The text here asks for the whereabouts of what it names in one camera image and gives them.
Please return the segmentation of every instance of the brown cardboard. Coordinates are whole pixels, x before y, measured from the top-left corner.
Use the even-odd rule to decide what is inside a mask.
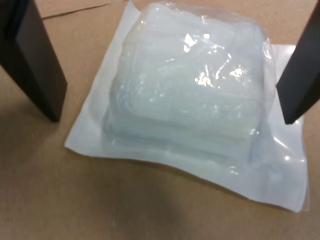
[[[277,44],[297,42],[315,4],[195,2],[257,18]],[[253,202],[168,166],[64,148],[125,6],[118,2],[44,21],[68,81],[60,123],[48,121],[0,69],[0,239],[318,240],[320,103],[304,123],[309,212]]]
[[[102,7],[127,0],[35,0],[42,18]]]

